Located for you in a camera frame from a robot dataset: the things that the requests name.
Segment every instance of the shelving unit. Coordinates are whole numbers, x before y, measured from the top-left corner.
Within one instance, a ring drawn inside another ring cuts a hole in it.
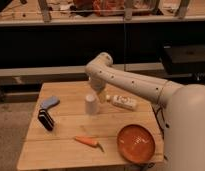
[[[49,6],[72,3],[72,0],[47,0]],[[178,7],[180,0],[160,1],[158,15],[133,15],[131,20],[124,20],[123,16],[99,17],[91,14],[88,17],[72,15],[70,11],[50,11],[51,22],[44,23],[38,0],[28,0],[27,4],[21,4],[20,0],[13,0],[0,13],[0,26],[2,25],[57,25],[57,24],[115,24],[115,23],[140,23],[140,22],[175,22],[179,21],[167,6]],[[205,20],[205,0],[191,0],[186,17],[183,21]]]

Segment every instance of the food item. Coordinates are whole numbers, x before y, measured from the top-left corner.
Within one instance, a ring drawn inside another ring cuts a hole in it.
[[[89,145],[91,147],[95,147],[95,148],[99,147],[101,149],[101,151],[104,152],[104,149],[101,146],[101,144],[94,138],[83,137],[83,136],[75,136],[74,139],[78,142]]]
[[[97,15],[109,16],[124,13],[124,0],[94,0],[94,12]]]
[[[114,106],[126,108],[129,110],[136,110],[137,108],[137,100],[130,98],[130,97],[125,97],[125,96],[119,96],[119,95],[114,95],[114,96],[106,96],[107,101],[111,102]]]

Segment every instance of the floor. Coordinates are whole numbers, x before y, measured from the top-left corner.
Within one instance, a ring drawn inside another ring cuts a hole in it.
[[[23,140],[31,119],[35,102],[0,104],[0,171],[16,171]],[[79,168],[73,171],[138,171],[137,167],[112,166],[102,168]],[[149,171],[161,171],[156,165]]]

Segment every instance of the carrot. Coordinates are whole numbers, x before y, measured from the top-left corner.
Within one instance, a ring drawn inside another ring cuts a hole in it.
[[[80,137],[80,136],[75,136],[74,139],[78,142],[81,142],[83,144],[92,146],[92,147],[97,147],[98,146],[98,141],[90,138],[90,137]]]

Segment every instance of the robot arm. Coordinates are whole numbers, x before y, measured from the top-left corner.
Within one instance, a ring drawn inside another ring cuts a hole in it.
[[[96,92],[103,91],[109,83],[165,107],[171,95],[183,86],[165,79],[119,71],[111,68],[112,64],[111,56],[105,52],[87,64],[86,73]]]

